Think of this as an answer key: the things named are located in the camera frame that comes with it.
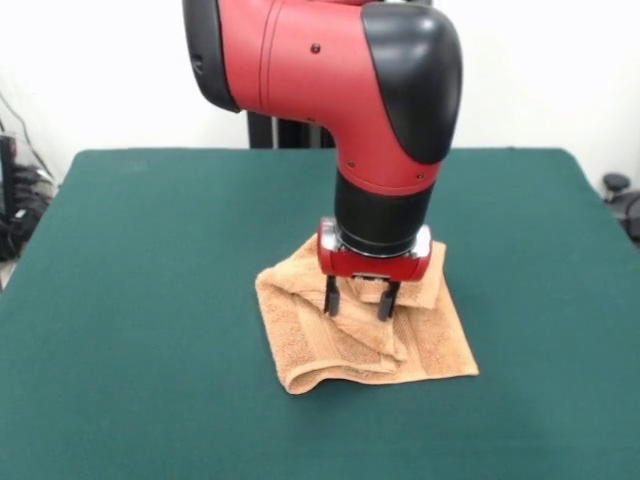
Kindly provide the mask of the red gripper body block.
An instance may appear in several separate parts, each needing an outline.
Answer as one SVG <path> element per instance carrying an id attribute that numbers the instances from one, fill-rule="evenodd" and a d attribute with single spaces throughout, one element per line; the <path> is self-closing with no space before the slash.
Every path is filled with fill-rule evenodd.
<path id="1" fill-rule="evenodd" d="M 321 219 L 317 232 L 317 258 L 325 275 L 416 282 L 424 277 L 430 264 L 433 238 L 427 225 L 420 228 L 407 252 L 393 257 L 364 255 L 350 249 L 339 238 L 338 232 L 334 218 Z"/>

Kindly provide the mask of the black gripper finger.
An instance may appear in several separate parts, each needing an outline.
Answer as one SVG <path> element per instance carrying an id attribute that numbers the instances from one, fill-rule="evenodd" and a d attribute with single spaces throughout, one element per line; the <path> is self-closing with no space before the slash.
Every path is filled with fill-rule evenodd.
<path id="1" fill-rule="evenodd" d="M 335 317 L 339 312 L 340 290 L 337 279 L 334 275 L 328 275 L 325 286 L 324 313 L 330 317 Z"/>
<path id="2" fill-rule="evenodd" d="M 399 282 L 389 282 L 387 288 L 382 292 L 377 313 L 379 320 L 387 321 L 392 317 L 399 289 Z"/>

